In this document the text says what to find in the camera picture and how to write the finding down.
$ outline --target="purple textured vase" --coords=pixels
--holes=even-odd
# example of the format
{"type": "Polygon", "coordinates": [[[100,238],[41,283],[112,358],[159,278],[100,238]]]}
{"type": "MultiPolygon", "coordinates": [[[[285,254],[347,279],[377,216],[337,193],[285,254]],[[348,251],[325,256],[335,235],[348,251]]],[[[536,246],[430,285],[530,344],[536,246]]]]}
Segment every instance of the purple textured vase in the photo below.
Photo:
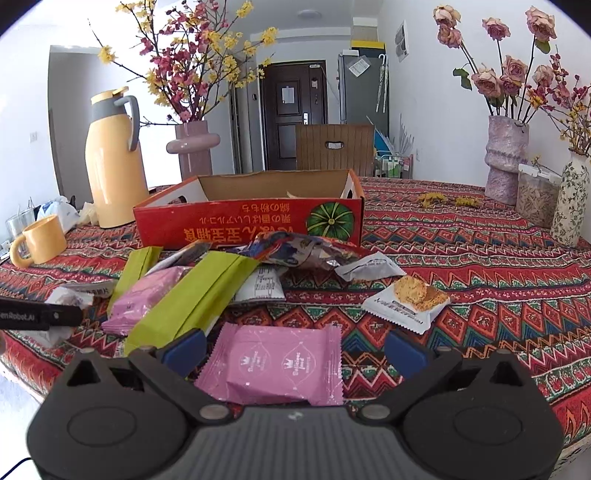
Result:
{"type": "Polygon", "coordinates": [[[207,120],[176,125],[177,139],[168,142],[166,151],[178,154],[181,178],[212,174],[210,148],[220,144],[220,136],[207,130],[207,120]]]}
{"type": "Polygon", "coordinates": [[[530,126],[506,116],[489,117],[485,163],[491,168],[485,195],[507,205],[517,203],[519,164],[527,162],[530,126]]]}

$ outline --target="red tablecloth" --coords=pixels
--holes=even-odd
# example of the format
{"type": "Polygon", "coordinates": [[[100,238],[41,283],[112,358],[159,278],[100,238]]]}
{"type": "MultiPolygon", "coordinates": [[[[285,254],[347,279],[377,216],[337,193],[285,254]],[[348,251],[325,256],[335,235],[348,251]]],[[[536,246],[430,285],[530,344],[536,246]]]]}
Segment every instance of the red tablecloth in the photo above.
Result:
{"type": "MultiPolygon", "coordinates": [[[[363,245],[392,255],[408,273],[446,290],[453,304],[422,336],[435,348],[451,345],[466,357],[483,358],[496,348],[515,352],[552,404],[566,436],[565,446],[591,429],[591,248],[555,245],[547,231],[512,209],[485,199],[483,189],[424,181],[364,179],[363,245]],[[441,192],[450,206],[424,209],[417,197],[441,192]],[[452,206],[458,196],[480,207],[452,206]]],[[[116,278],[132,248],[141,246],[135,227],[76,229],[68,250],[44,265],[0,267],[0,296],[43,301],[66,281],[116,278]]],[[[347,285],[325,272],[290,271],[282,278],[287,301],[227,309],[224,321],[240,324],[322,327],[343,331],[345,397],[361,402],[395,387],[401,378],[382,353],[393,325],[361,309],[389,280],[347,285]]],[[[27,385],[47,394],[55,377],[80,348],[114,356],[121,339],[106,335],[106,302],[91,308],[66,342],[44,349],[9,332],[0,359],[27,385]]],[[[219,322],[210,335],[213,344],[219,322]]]]}

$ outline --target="cookie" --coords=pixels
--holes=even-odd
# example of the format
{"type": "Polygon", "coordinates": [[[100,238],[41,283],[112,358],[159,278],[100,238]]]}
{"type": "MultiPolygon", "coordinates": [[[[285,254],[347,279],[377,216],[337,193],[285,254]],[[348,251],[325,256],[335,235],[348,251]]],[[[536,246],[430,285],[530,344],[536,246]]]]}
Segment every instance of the cookie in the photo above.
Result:
{"type": "Polygon", "coordinates": [[[427,286],[421,280],[405,275],[394,283],[394,293],[401,303],[415,304],[427,295],[427,286]]]}
{"type": "Polygon", "coordinates": [[[433,307],[445,302],[448,298],[449,296],[441,290],[438,290],[435,287],[427,287],[427,294],[425,297],[421,301],[413,303],[413,306],[418,312],[426,312],[427,310],[431,310],[433,307]]]}

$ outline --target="thermos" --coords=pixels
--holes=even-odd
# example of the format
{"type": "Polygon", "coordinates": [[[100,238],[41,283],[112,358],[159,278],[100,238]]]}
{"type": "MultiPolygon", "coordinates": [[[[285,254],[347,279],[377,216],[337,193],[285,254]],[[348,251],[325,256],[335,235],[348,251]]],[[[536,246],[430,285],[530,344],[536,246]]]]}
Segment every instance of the thermos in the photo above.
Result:
{"type": "Polygon", "coordinates": [[[134,221],[134,206],[150,196],[139,146],[138,101],[132,95],[123,96],[127,90],[108,90],[90,99],[86,168],[102,228],[134,221]],[[131,106],[131,119],[126,103],[131,106]]]}

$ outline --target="gray refrigerator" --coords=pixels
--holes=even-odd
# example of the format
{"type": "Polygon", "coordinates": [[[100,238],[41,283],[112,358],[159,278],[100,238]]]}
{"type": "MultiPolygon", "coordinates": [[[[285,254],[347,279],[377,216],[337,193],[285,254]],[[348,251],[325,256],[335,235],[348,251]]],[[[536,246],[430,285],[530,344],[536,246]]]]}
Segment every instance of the gray refrigerator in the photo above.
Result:
{"type": "Polygon", "coordinates": [[[339,55],[340,122],[349,125],[368,124],[369,117],[378,130],[389,136],[389,92],[384,113],[383,86],[379,109],[377,113],[375,111],[382,60],[368,58],[371,65],[356,77],[348,65],[358,59],[356,56],[339,55]]]}

